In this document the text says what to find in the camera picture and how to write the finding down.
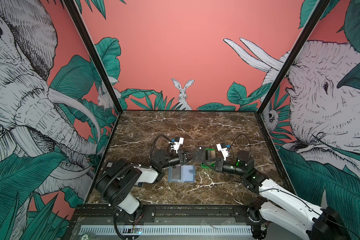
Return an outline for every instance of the wire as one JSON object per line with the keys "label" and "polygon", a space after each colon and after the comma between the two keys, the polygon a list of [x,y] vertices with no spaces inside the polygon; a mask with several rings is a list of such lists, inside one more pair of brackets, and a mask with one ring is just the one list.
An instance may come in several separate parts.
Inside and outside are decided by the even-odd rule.
{"label": "wire", "polygon": [[126,238],[123,235],[121,235],[121,233],[119,232],[119,229],[117,228],[117,223],[116,223],[116,213],[117,213],[117,211],[118,211],[118,209],[115,209],[115,212],[113,213],[113,226],[115,227],[116,234],[119,236],[119,238],[121,238],[122,240],[138,238],[140,235],[133,235],[133,236],[130,236],[130,238],[128,238],[128,237]]}
{"label": "wire", "polygon": [[171,144],[173,145],[173,143],[171,142],[171,140],[170,140],[167,136],[165,136],[165,135],[163,135],[163,134],[159,134],[159,135],[154,139],[154,142],[153,142],[152,147],[151,147],[151,151],[149,152],[149,159],[152,159],[152,156],[153,156],[153,153],[154,153],[155,144],[156,144],[157,140],[158,140],[160,137],[164,137],[165,139],[168,140],[169,144],[168,144],[168,147],[167,147],[167,152],[168,152],[168,154],[170,154],[170,155],[173,154],[173,149],[169,150]]}
{"label": "wire", "polygon": [[[307,205],[302,199],[300,199],[298,196],[295,196],[295,195],[290,194],[290,193],[288,193],[288,192],[284,192],[283,190],[280,190],[280,189],[277,189],[277,188],[270,188],[270,189],[266,189],[266,190],[263,190],[263,191],[259,191],[259,193],[261,193],[261,192],[266,192],[266,191],[269,191],[269,190],[278,190],[279,192],[282,192],[282,193],[288,194],[288,195],[290,195],[290,196],[292,196],[292,197],[295,197],[295,198],[299,199],[300,201],[302,201],[303,204],[305,204],[309,209],[312,210],[312,212],[314,212],[315,214],[321,216],[321,214],[317,213],[313,208],[311,208],[310,206],[308,206],[308,205]],[[350,231],[351,233],[353,233],[353,234],[360,240],[359,235],[357,235],[354,231],[350,230],[350,229],[347,228],[346,226],[340,225],[340,224],[338,224],[338,223],[336,223],[336,222],[334,222],[334,221],[332,221],[332,220],[330,220],[330,219],[328,219],[328,218],[325,218],[325,217],[322,217],[322,218],[324,218],[325,220],[330,221],[330,222],[332,222],[332,223],[335,223],[336,225],[338,225],[338,226],[340,226],[340,227],[342,227],[342,228],[347,229],[348,231]]]}
{"label": "wire", "polygon": [[250,153],[248,154],[248,158],[249,158],[250,155],[251,155],[251,142],[250,142],[250,139],[249,139],[245,134],[242,134],[242,133],[235,137],[235,139],[233,140],[230,148],[228,149],[228,153],[229,153],[229,155],[231,155],[232,146],[233,146],[233,144],[235,143],[236,139],[237,139],[238,137],[240,137],[241,135],[243,135],[243,136],[245,136],[245,137],[247,138],[248,144],[250,145]]}

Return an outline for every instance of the white cable tray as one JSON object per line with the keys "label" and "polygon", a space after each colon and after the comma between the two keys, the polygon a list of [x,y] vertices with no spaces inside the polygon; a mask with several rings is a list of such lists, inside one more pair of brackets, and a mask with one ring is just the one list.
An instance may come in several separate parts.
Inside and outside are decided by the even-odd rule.
{"label": "white cable tray", "polygon": [[[138,235],[132,232],[132,225],[117,226],[125,236]],[[246,225],[137,225],[141,235],[252,235],[251,226]],[[95,233],[96,235],[116,235],[112,225],[82,225],[79,234]]]}

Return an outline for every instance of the marble tabletop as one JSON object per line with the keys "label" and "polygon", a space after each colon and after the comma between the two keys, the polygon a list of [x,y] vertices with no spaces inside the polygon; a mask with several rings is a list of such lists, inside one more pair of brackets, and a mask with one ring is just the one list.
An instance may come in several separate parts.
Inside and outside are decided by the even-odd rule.
{"label": "marble tabletop", "polygon": [[[216,148],[217,143],[231,144],[244,133],[251,143],[255,167],[276,183],[284,185],[271,159],[268,147],[253,113],[239,112],[184,112],[184,111],[124,111],[103,162],[126,158],[133,163],[149,165],[149,151],[154,138],[164,134],[170,139],[184,137],[180,149],[195,151],[197,146]],[[168,142],[160,139],[158,147],[166,149]],[[241,136],[232,152],[249,151],[248,140]],[[194,163],[195,182],[169,182],[166,175],[157,184],[134,187],[131,193],[143,204],[249,204],[257,195],[246,189],[234,175],[203,169]],[[90,193],[89,204],[103,204],[96,189]]]}

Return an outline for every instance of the rabbit illustration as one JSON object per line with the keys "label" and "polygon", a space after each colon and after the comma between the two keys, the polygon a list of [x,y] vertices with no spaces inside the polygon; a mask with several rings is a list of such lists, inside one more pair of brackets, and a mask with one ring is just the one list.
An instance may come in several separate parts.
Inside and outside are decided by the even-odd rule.
{"label": "rabbit illustration", "polygon": [[180,90],[180,94],[179,94],[179,105],[181,104],[181,107],[179,110],[192,110],[192,108],[188,105],[186,99],[187,99],[187,94],[186,94],[186,90],[187,88],[189,88],[194,82],[195,80],[191,79],[189,80],[184,88],[181,87],[181,84],[179,83],[178,80],[172,78],[172,82],[175,85],[175,88]]}

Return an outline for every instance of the elephant ear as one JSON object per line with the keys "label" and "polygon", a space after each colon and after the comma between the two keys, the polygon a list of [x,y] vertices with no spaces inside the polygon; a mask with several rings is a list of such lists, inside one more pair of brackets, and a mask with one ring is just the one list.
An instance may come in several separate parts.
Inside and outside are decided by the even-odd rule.
{"label": "elephant ear", "polygon": [[47,79],[53,67],[57,34],[39,0],[0,0],[0,17],[10,27],[33,69]]}

